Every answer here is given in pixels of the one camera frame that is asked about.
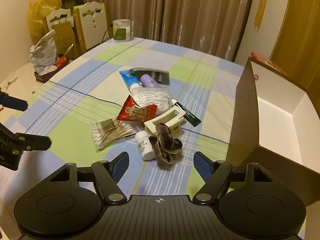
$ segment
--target open box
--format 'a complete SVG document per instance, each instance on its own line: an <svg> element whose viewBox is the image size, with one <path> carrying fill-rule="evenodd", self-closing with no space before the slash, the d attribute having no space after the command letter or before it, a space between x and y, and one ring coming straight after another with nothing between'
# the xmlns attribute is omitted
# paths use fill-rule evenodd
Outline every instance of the open box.
<svg viewBox="0 0 320 240"><path fill-rule="evenodd" d="M320 119L308 91L249 58L236 90L226 160L261 164L305 206L320 200Z"/></svg>

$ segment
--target blue tube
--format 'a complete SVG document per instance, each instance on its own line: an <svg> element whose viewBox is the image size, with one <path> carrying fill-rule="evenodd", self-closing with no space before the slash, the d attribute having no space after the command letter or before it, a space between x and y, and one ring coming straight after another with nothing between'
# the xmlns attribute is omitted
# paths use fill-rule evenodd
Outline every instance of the blue tube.
<svg viewBox="0 0 320 240"><path fill-rule="evenodd" d="M132 92L134 88L141 87L138 78L135 74L130 73L129 69L121 70L119 73L130 92Z"/></svg>

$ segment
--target silver screw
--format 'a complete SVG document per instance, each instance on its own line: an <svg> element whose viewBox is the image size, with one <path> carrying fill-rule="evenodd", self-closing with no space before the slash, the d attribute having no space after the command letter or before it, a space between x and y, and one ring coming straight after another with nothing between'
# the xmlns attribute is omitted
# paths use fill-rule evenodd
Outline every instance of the silver screw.
<svg viewBox="0 0 320 240"><path fill-rule="evenodd" d="M14 155L19 155L19 154L20 154L20 152L19 152L18 150L13 150L12 153L13 153Z"/></svg>
<svg viewBox="0 0 320 240"><path fill-rule="evenodd" d="M201 193L196 195L196 199L201 201L201 202L206 202L209 201L211 199L211 196L209 194L206 193Z"/></svg>
<svg viewBox="0 0 320 240"><path fill-rule="evenodd" d="M108 196L108 199L110 199L113 202L119 202L120 200L123 200L123 198L124 196L119 193L113 193Z"/></svg>

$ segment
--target purple bottle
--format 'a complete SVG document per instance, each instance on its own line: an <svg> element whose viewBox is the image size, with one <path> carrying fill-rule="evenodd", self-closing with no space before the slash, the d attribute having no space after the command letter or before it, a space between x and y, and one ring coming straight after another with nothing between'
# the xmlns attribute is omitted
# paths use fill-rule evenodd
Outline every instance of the purple bottle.
<svg viewBox="0 0 320 240"><path fill-rule="evenodd" d="M140 78L140 82L146 88L160 88L160 84L158 84L152 77L148 74L144 74Z"/></svg>

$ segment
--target checkered tablecloth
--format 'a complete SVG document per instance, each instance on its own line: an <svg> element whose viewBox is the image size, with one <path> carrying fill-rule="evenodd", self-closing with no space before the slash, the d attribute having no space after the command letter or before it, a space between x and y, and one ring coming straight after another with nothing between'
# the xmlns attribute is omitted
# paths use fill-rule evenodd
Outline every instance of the checkered tablecloth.
<svg viewBox="0 0 320 240"><path fill-rule="evenodd" d="M169 71L171 96L202 120L195 128L183 125L183 157L174 165L142 161L134 138L97 151L90 135L92 123L117 116L129 94L118 71L150 66ZM49 136L52 146L46 152L26 152L18 171L0 167L0 226L17 238L15 202L64 163L91 166L122 151L129 153L130 165L118 185L127 197L192 197L204 184L193 167L194 152L212 160L226 157L242 71L242 66L203 52L138 38L110 40L82 55L30 98L27 111L16 112L4 124L13 132ZM81 186L93 190L90 183Z"/></svg>

